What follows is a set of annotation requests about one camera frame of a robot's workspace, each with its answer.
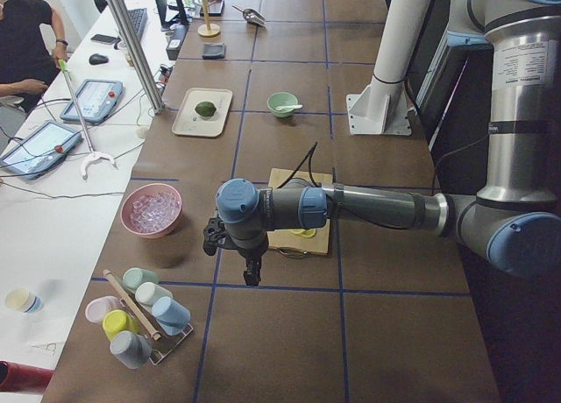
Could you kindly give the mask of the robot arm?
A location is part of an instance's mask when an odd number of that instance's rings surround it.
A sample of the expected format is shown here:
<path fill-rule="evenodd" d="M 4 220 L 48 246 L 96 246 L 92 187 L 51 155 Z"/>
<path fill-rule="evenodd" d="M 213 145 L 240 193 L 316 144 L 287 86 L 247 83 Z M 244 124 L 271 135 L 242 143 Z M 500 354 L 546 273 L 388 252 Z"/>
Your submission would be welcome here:
<path fill-rule="evenodd" d="M 381 227 L 453 236 L 518 277 L 560 264 L 560 219 L 546 187 L 549 136 L 558 119 L 560 0 L 451 0 L 449 42 L 493 47 L 486 185 L 474 195 L 423 196 L 289 178 L 277 188 L 232 179 L 217 191 L 203 249 L 245 258 L 245 283 L 260 282 L 273 230 L 359 219 Z"/>

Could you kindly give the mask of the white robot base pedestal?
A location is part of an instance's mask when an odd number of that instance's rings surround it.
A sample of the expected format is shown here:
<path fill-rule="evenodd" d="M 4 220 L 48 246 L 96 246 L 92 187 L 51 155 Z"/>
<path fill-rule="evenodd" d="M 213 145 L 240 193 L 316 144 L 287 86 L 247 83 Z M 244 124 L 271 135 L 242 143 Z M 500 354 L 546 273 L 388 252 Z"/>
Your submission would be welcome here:
<path fill-rule="evenodd" d="M 412 133 L 404 81 L 430 2 L 391 0 L 372 79 L 360 94 L 346 97 L 352 135 Z"/>

